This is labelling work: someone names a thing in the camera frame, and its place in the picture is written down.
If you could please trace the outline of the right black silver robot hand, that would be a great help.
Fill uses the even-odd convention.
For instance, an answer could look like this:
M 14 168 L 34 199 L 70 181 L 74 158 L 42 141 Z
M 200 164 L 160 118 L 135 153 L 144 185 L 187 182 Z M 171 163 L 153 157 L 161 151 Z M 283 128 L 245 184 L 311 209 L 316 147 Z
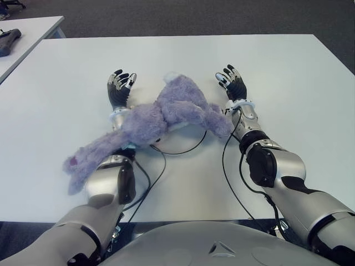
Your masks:
M 229 100 L 247 99 L 246 85 L 240 73 L 232 65 L 228 64 L 222 73 L 216 73 L 215 78 L 219 85 L 225 89 Z

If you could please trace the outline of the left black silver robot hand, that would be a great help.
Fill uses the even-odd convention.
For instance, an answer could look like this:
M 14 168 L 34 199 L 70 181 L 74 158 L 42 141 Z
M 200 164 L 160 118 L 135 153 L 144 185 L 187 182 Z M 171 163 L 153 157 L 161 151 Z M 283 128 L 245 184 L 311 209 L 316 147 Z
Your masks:
M 137 74 L 123 73 L 122 69 L 113 72 L 107 82 L 109 102 L 113 110 L 127 107 L 130 91 L 136 82 Z

